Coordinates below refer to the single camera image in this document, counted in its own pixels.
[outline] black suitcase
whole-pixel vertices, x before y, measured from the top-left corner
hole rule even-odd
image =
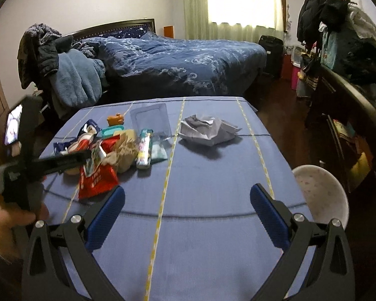
[[[259,45],[263,47],[267,53],[264,72],[272,75],[275,79],[280,78],[281,68],[283,66],[283,41],[277,37],[263,35],[259,40]]]

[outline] hand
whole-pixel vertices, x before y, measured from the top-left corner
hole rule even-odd
[[[14,242],[11,229],[15,226],[26,226],[37,220],[47,220],[49,211],[42,203],[39,213],[36,215],[22,210],[15,203],[2,203],[0,205],[0,256],[12,261],[20,258],[20,252]]]

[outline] black down jacket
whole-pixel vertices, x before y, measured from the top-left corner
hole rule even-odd
[[[312,46],[319,37],[320,13],[326,0],[305,0],[298,18],[297,38]]]

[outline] blue towel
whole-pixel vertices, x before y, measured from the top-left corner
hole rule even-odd
[[[49,79],[60,103],[77,109],[95,105],[102,95],[101,80],[105,80],[103,62],[88,59],[75,49],[58,58],[58,71]]]

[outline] orange toy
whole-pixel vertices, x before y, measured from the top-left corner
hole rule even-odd
[[[109,124],[109,127],[112,127],[113,125],[124,124],[124,115],[120,113],[117,113],[116,115],[111,115],[107,117],[107,123]]]

